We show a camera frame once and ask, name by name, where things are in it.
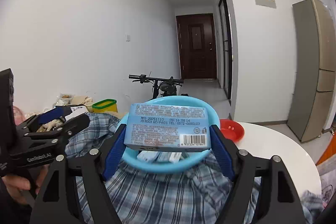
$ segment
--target finger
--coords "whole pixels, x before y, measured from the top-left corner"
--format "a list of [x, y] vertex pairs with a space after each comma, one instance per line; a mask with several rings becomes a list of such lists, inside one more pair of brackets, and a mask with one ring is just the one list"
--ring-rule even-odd
[[27, 204], [25, 197], [22, 195], [22, 193], [20, 192], [18, 188], [13, 187], [11, 185], [6, 186], [6, 188], [7, 188], [7, 192], [13, 198], [13, 200], [23, 205]]
[[46, 177], [47, 173], [48, 173], [48, 169], [49, 169], [49, 165], [44, 165], [41, 168], [40, 174], [38, 175], [37, 179], [36, 179], [36, 186], [37, 188], [40, 188], [42, 186], [42, 183], [44, 181], [44, 178]]
[[16, 175], [6, 175], [2, 178], [6, 186], [12, 186], [21, 190], [30, 190], [30, 182], [26, 178]]

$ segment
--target yellow plastic box with green rim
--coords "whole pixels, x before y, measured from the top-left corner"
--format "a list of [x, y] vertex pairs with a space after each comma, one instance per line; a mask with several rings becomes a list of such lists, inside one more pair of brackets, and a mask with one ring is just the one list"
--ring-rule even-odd
[[103, 101], [99, 101], [92, 105], [93, 112], [105, 112], [105, 111], [114, 111], [118, 112], [117, 108], [117, 100], [115, 99], [105, 99]]

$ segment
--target black sleeve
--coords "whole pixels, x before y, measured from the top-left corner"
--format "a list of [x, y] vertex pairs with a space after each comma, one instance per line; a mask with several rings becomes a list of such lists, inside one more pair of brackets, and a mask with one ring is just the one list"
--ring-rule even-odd
[[20, 205], [11, 198], [0, 178], [0, 223], [29, 224], [31, 212], [30, 206]]

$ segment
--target tile floor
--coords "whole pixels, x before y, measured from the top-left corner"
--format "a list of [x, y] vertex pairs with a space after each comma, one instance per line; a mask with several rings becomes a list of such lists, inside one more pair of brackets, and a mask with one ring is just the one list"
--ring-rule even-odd
[[217, 80], [185, 79], [180, 88], [179, 94], [181, 93], [207, 102], [215, 109], [220, 119], [229, 117], [231, 106]]
[[320, 159], [323, 152], [328, 147], [332, 137], [331, 133], [327, 132], [322, 134], [320, 138], [316, 138], [306, 143], [300, 143], [296, 135], [290, 130], [290, 128], [286, 124], [266, 127], [274, 129], [297, 142], [304, 150], [306, 150], [309, 156], [313, 159], [314, 163], [316, 163]]

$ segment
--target sliding glass door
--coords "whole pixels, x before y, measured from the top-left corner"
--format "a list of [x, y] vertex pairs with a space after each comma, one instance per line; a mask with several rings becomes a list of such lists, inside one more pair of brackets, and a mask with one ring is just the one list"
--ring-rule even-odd
[[230, 18], [226, 0], [220, 0], [218, 4], [223, 38], [224, 55], [224, 91], [231, 103], [232, 88], [232, 43]]

